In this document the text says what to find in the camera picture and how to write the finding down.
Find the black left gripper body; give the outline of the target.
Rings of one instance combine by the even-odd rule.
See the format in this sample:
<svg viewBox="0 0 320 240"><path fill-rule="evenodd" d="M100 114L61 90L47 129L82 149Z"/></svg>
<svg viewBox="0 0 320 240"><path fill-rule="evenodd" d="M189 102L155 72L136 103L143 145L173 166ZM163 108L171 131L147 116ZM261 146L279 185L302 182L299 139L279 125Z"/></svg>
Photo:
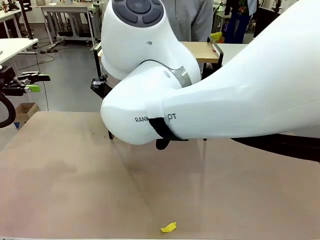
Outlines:
<svg viewBox="0 0 320 240"><path fill-rule="evenodd" d="M13 79L0 79L0 92L5 96L23 96L28 91L26 85L14 77Z"/></svg>

